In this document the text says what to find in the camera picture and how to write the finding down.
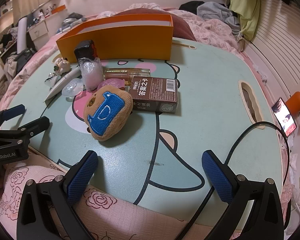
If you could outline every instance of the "yellow-green cloth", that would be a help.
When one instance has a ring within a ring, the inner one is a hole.
[[[240,18],[241,33],[248,41],[252,40],[257,28],[260,0],[231,0],[229,9]]]

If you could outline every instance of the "brown plush toy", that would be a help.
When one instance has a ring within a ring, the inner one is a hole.
[[[84,121],[98,141],[114,136],[125,125],[133,107],[131,95],[111,85],[99,89],[87,101]]]

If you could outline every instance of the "small figurine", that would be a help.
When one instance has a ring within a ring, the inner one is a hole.
[[[65,72],[69,72],[71,69],[70,62],[67,60],[67,58],[57,58],[54,64],[54,71],[57,75],[62,75]]]
[[[39,19],[40,21],[44,20],[44,13],[43,13],[43,10],[42,10],[42,9],[40,9],[40,13],[39,13],[39,15],[38,15],[38,19]]]

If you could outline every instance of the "white cabinet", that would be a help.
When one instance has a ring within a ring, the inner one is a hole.
[[[45,21],[39,22],[28,30],[32,41],[48,33]]]
[[[44,20],[30,27],[28,32],[37,50],[49,41],[48,29]]]

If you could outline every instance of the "pink lid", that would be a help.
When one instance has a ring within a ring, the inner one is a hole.
[[[103,82],[101,82],[99,85],[98,85],[98,89],[99,90],[100,88],[106,86],[106,85],[111,85],[111,86],[114,86],[116,88],[123,88],[124,89],[124,79],[118,79],[118,78],[110,78],[110,79],[107,79]]]

